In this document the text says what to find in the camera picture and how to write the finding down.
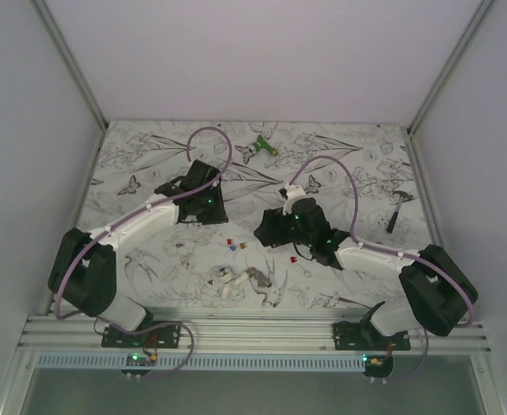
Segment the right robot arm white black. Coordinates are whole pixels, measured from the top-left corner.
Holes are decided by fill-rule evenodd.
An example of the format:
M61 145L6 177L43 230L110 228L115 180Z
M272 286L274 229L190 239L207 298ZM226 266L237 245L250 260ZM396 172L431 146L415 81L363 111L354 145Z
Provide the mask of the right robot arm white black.
M447 336L474 317L478 293L442 247L397 251L370 244L331 227L311 197L267 209L254 235L263 246L305 246L324 266L399 281L402 297L373 306L365 316L360 338L367 348L380 349L392 335L411 329Z

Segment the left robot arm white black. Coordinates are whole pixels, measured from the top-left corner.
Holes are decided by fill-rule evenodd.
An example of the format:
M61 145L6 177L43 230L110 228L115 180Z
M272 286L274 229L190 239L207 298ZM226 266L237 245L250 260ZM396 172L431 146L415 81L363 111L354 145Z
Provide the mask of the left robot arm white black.
M118 258L190 217L201 225L228 222L221 191L223 173L195 160L185 176L157 187L128 215L89 232L78 228L66 232L48 279L48 288L55 294L56 317L71 316L61 313L61 301L66 301L87 316L118 326L133 347L147 345L154 328L145 320L146 308L119 293Z

